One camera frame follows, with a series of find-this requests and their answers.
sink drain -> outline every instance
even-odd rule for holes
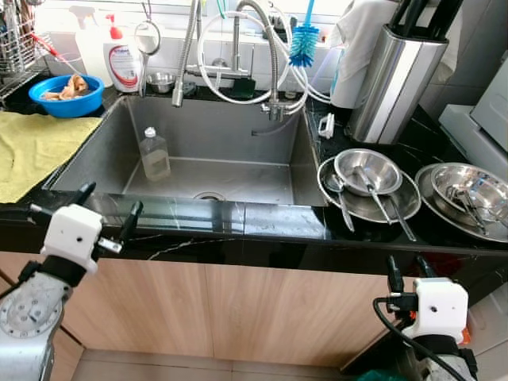
[[[200,194],[196,194],[194,198],[199,200],[225,201],[225,197],[217,192],[202,192]]]

red bottle cap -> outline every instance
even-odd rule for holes
[[[111,21],[111,28],[110,28],[111,38],[114,40],[120,40],[124,35],[119,28],[114,26],[114,14],[108,14],[106,16],[106,18]]]

white appliance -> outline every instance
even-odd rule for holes
[[[447,105],[439,122],[472,164],[508,181],[508,60],[476,106]]]

black marble countertop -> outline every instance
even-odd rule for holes
[[[115,90],[105,91],[103,108],[95,115],[102,114],[118,95]],[[21,91],[12,98],[12,110],[25,114],[41,112],[23,97]],[[211,99],[210,92],[202,88],[198,88],[194,97]],[[317,134],[318,122],[330,110],[336,114],[336,132],[332,139],[323,140]],[[349,114],[350,110],[307,102],[310,134],[321,162],[346,148],[360,147],[343,134]],[[389,156],[411,177],[427,164],[465,161],[419,107],[398,144],[374,149]],[[71,192],[46,190],[42,187],[44,183],[35,186],[20,202],[0,205],[0,250],[40,250],[44,230],[26,221],[27,205],[34,202],[56,209],[72,196]],[[87,205],[105,216],[105,233],[114,235],[138,198],[95,193]],[[493,271],[498,277],[496,284],[508,279],[507,244],[465,235],[435,216],[425,205],[409,220],[418,239],[411,242],[398,224],[388,226],[358,218],[353,218],[356,232],[350,233],[341,212],[334,206],[157,197],[143,197],[142,201],[144,212],[137,235],[121,258],[384,274],[384,259],[392,254],[402,263],[401,269],[410,274],[417,272],[412,259],[419,253],[424,254],[439,273],[463,281],[473,282],[474,279],[479,283],[480,278]]]

small metal bowl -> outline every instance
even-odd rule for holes
[[[169,73],[153,73],[147,75],[146,83],[150,85],[152,90],[159,94],[166,94],[175,84],[175,77]]]
[[[390,194],[402,185],[397,165],[385,155],[370,149],[346,149],[333,162],[335,172],[344,180],[348,191],[359,196],[370,196],[362,179],[354,172],[356,166],[364,169],[378,194]]]
[[[508,184],[482,168],[463,163],[438,164],[430,174],[430,182],[436,204],[456,221],[473,224],[462,205],[449,197],[454,189],[469,193],[484,221],[497,221],[496,214],[508,208]]]
[[[317,185],[328,203],[340,208],[341,204],[336,195],[328,192],[323,185],[323,175],[333,166],[333,157],[325,160],[317,170]],[[402,185],[393,193],[401,215],[404,219],[412,218],[421,207],[421,195],[416,183],[404,172],[401,172]],[[384,197],[381,198],[385,205],[389,205]],[[344,192],[344,203],[352,216],[361,218],[365,221],[386,224],[387,220],[381,213],[381,210],[372,198],[359,197],[351,192]],[[397,222],[397,217],[391,206],[387,207],[388,215],[393,222]]]

